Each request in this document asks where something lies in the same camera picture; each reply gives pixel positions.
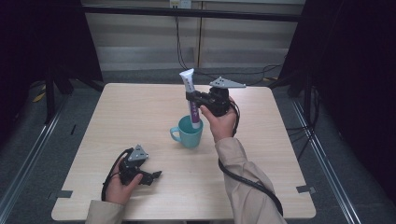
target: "mug handle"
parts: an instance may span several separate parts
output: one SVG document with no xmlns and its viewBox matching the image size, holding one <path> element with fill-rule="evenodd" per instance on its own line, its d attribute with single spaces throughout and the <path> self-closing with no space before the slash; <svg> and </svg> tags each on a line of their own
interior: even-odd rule
<svg viewBox="0 0 396 224">
<path fill-rule="evenodd" d="M 179 132 L 179 128 L 178 127 L 173 127 L 169 130 L 172 138 L 177 141 L 177 142 L 181 142 L 181 138 L 179 136 L 175 136 L 174 133 L 178 133 Z"/>
</svg>

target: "person's right hand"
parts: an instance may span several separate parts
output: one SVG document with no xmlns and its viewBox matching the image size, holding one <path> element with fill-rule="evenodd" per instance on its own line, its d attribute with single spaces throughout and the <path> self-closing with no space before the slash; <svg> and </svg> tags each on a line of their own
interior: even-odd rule
<svg viewBox="0 0 396 224">
<path fill-rule="evenodd" d="M 213 134 L 215 143 L 223 138 L 233 137 L 233 126 L 236 121 L 236 114 L 233 109 L 230 108 L 228 112 L 221 117 L 215 117 L 204 105 L 201 105 L 200 109 L 210 123 L 210 131 Z"/>
</svg>

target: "sleeve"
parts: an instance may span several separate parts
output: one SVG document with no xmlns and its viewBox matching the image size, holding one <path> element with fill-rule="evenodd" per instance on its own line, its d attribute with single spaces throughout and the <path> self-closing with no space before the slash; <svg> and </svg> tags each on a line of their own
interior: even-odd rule
<svg viewBox="0 0 396 224">
<path fill-rule="evenodd" d="M 236 138 L 224 138 L 216 143 L 216 151 L 224 167 L 246 179 L 263 184 L 274 192 L 268 176 L 253 162 L 248 161 L 241 143 Z M 233 209 L 235 224 L 286 223 L 277 212 L 274 202 L 263 192 L 224 175 L 225 190 Z"/>
<path fill-rule="evenodd" d="M 92 200 L 88 211 L 86 224 L 120 224 L 124 215 L 124 206 Z"/>
</svg>

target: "teal mug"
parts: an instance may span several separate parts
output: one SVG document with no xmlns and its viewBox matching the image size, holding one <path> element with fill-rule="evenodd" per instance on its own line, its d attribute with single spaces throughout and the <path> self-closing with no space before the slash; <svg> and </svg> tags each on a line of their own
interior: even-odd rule
<svg viewBox="0 0 396 224">
<path fill-rule="evenodd" d="M 201 141 L 202 129 L 204 128 L 204 123 L 200 119 L 200 128 L 192 128 L 192 123 L 190 115 L 183 117 L 179 122 L 177 127 L 170 129 L 170 134 L 172 138 L 181 143 L 184 147 L 198 147 Z"/>
</svg>

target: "black curtain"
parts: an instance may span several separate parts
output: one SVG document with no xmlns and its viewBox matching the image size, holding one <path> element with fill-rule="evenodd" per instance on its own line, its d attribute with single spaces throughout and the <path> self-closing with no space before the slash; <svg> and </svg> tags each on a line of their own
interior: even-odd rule
<svg viewBox="0 0 396 224">
<path fill-rule="evenodd" d="M 102 81 L 85 14 L 61 6 L 78 7 L 81 3 L 78 0 L 2 2 L 0 143 L 12 132 L 30 85 L 44 80 L 49 68 L 56 71 L 55 76 Z"/>
<path fill-rule="evenodd" d="M 322 39 L 326 31 L 315 32 L 306 23 L 299 24 L 282 76 L 312 69 L 313 85 L 340 134 L 396 202 L 396 2 L 343 2 L 329 3 L 342 10 L 330 16 L 334 26 L 323 51 L 307 42 Z M 306 7 L 315 13 L 316 8 L 324 10 L 322 3 L 306 1 Z M 290 88 L 301 90 L 305 81 L 305 75 L 297 76 Z"/>
</svg>

